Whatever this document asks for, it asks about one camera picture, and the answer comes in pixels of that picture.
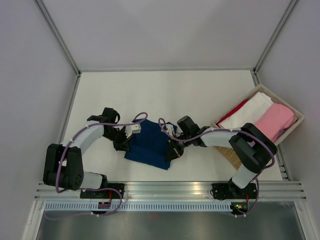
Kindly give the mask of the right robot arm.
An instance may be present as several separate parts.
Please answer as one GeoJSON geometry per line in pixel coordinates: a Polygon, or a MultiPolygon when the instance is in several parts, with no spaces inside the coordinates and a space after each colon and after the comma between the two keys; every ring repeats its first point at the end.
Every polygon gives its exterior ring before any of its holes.
{"type": "Polygon", "coordinates": [[[178,122],[181,133],[176,133],[163,118],[159,127],[168,136],[166,161],[171,162],[184,153],[184,149],[195,147],[222,147],[233,149],[240,160],[236,174],[228,181],[228,192],[235,198],[241,197],[247,186],[275,164],[276,145],[252,123],[240,128],[225,129],[204,126],[200,128],[188,115],[178,122]]]}

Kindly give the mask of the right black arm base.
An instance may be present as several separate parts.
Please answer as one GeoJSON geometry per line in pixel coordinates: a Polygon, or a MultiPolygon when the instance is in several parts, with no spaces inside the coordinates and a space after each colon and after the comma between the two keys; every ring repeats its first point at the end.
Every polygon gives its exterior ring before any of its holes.
{"type": "Polygon", "coordinates": [[[232,182],[212,183],[210,194],[215,200],[246,200],[255,199],[258,189],[256,184],[249,183],[245,188],[239,188],[232,182]]]}

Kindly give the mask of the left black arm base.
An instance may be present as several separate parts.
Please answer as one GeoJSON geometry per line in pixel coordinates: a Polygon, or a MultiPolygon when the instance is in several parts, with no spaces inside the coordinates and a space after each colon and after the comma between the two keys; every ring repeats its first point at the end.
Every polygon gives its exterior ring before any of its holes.
{"type": "Polygon", "coordinates": [[[120,196],[118,193],[115,192],[118,191],[123,197],[125,193],[125,184],[124,183],[109,183],[107,185],[107,190],[85,190],[80,192],[80,198],[81,199],[104,199],[104,200],[119,200],[120,196]]]}

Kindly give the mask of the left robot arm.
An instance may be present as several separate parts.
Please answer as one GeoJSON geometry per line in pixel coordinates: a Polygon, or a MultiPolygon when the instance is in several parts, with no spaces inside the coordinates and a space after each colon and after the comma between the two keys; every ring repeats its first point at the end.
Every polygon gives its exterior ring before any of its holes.
{"type": "Polygon", "coordinates": [[[107,176],[84,171],[83,154],[101,137],[110,140],[115,150],[129,151],[130,138],[126,136],[126,128],[112,126],[119,121],[120,114],[106,107],[101,115],[90,116],[86,127],[71,140],[50,144],[46,151],[43,183],[57,187],[59,192],[91,189],[98,198],[106,197],[109,193],[107,176]]]}

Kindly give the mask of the blue t shirt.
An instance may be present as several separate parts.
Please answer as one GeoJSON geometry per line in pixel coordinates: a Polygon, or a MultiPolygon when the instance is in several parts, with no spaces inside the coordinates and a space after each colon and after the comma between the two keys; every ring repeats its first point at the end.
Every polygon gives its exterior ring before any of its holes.
{"type": "Polygon", "coordinates": [[[140,132],[132,135],[129,141],[129,151],[125,153],[124,158],[168,170],[171,166],[169,162],[166,162],[169,137],[156,122],[145,120],[140,123],[140,127],[140,132]]]}

